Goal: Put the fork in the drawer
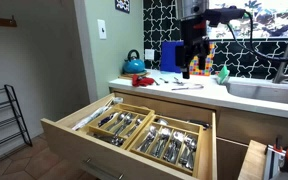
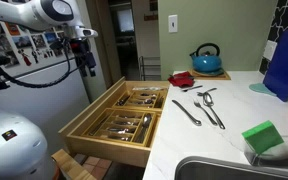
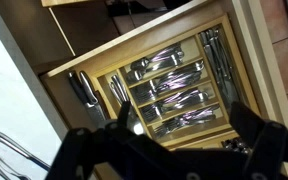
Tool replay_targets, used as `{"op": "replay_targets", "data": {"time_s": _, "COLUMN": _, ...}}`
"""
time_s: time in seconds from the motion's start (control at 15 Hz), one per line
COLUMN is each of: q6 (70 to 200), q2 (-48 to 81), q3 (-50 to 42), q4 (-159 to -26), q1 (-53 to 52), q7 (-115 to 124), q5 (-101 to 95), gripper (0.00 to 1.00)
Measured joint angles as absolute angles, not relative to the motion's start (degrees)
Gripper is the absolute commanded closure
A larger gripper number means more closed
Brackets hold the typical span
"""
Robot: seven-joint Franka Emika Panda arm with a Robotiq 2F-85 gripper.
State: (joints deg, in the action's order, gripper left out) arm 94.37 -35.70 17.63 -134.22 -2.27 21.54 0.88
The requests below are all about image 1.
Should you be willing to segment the orange grey robot base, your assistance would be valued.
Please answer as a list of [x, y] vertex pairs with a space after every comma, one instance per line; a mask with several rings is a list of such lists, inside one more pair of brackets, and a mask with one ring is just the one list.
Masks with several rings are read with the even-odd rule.
[[278, 145], [279, 138], [274, 145], [267, 145], [265, 148], [263, 180], [288, 180], [288, 148], [284, 150]]

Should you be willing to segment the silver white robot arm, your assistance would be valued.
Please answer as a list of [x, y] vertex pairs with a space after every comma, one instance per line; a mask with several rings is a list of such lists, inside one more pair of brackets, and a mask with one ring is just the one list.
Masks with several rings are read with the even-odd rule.
[[175, 47], [175, 64], [184, 79], [190, 78], [190, 63], [198, 57], [200, 70], [205, 69], [210, 53], [206, 21], [203, 13], [208, 8], [207, 0], [176, 0], [176, 15], [180, 21], [180, 37], [183, 44]]

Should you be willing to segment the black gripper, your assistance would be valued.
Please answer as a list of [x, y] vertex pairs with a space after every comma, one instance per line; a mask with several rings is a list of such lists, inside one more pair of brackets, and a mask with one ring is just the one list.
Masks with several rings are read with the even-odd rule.
[[206, 21], [202, 16], [184, 19], [180, 22], [183, 44], [175, 47], [175, 64], [180, 68], [184, 79], [190, 78], [189, 66], [198, 57], [199, 70], [205, 70], [206, 59], [210, 53]]

